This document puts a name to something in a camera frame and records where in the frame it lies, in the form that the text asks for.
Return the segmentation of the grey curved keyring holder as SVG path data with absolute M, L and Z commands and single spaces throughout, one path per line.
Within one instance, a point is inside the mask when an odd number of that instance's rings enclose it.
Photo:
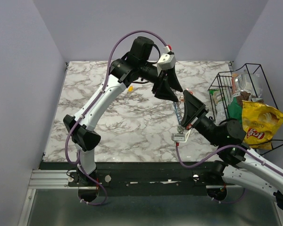
M 183 116 L 182 116 L 182 110 L 180 108 L 180 104 L 181 103 L 184 103 L 184 96 L 181 95 L 179 96 L 178 98 L 178 102 L 173 102 L 173 107 L 174 107 L 174 112 L 175 112 L 175 115 L 176 115 L 176 119 L 177 119 L 177 122 L 178 122 L 178 126 L 177 126 L 177 132 L 179 134 L 183 134 L 183 131 L 185 130 L 185 128 L 181 125 L 181 121 L 183 119 Z

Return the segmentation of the blue key tag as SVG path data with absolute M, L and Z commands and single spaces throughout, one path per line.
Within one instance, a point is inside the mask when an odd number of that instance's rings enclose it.
M 174 110 L 175 110 L 176 119 L 177 119 L 178 123 L 180 123 L 181 114 L 180 114 L 180 111 L 178 110 L 178 105 L 177 105 L 177 103 L 173 102 L 173 106 L 174 106 Z

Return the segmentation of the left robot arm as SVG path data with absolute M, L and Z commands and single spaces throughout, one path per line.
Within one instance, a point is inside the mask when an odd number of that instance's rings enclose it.
M 151 92 L 155 98 L 179 101 L 175 91 L 182 92 L 183 88 L 175 73 L 175 54 L 171 46 L 165 44 L 158 61 L 150 62 L 153 48 L 157 48 L 153 40 L 137 37 L 127 53 L 108 64 L 105 80 L 88 102 L 73 116 L 67 114 L 64 117 L 68 131 L 66 143 L 73 141 L 77 148 L 77 159 L 73 164 L 78 167 L 79 181 L 83 185 L 96 182 L 94 149 L 101 136 L 95 132 L 95 127 L 111 103 L 131 84 L 138 79 L 145 80 L 153 84 Z

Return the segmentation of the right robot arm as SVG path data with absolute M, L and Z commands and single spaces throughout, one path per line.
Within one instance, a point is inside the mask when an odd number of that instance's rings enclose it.
M 211 185 L 234 184 L 267 196 L 283 210 L 283 169 L 266 160 L 244 143 L 246 132 L 236 119 L 216 125 L 206 116 L 203 102 L 183 91 L 184 115 L 181 126 L 195 129 L 217 149 L 205 159 L 218 155 L 204 180 Z

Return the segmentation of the green snack packet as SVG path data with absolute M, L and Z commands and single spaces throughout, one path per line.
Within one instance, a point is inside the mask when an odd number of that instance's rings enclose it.
M 223 89 L 210 89 L 209 93 L 212 96 L 215 105 L 216 124 L 220 124 L 228 117 L 226 102 L 225 102 L 225 92 Z

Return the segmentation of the dark green snack bag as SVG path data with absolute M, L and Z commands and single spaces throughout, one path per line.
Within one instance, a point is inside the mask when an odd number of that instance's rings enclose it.
M 240 93 L 236 92 L 232 95 L 227 110 L 229 118 L 236 119 L 242 124 L 242 101 Z

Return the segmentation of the clear snack packet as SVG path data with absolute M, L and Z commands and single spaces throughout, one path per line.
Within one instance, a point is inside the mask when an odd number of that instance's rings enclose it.
M 233 93 L 245 91 L 256 97 L 262 96 L 260 75 L 249 74 L 247 70 L 244 70 L 243 73 L 232 74 L 232 88 Z

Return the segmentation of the yellow chips bag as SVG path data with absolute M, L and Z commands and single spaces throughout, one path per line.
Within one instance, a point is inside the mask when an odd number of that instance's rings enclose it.
M 242 102 L 244 143 L 253 149 L 271 150 L 273 136 L 283 124 L 283 113 L 260 102 Z

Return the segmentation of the black mounting rail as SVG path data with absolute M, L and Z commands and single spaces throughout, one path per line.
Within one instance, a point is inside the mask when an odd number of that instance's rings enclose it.
M 65 162 L 42 162 L 39 170 L 55 188 L 78 191 L 85 200 L 113 196 L 208 196 L 229 202 L 245 195 L 244 188 L 221 179 L 219 162 L 186 169 L 178 162 L 98 162 L 90 178 Z

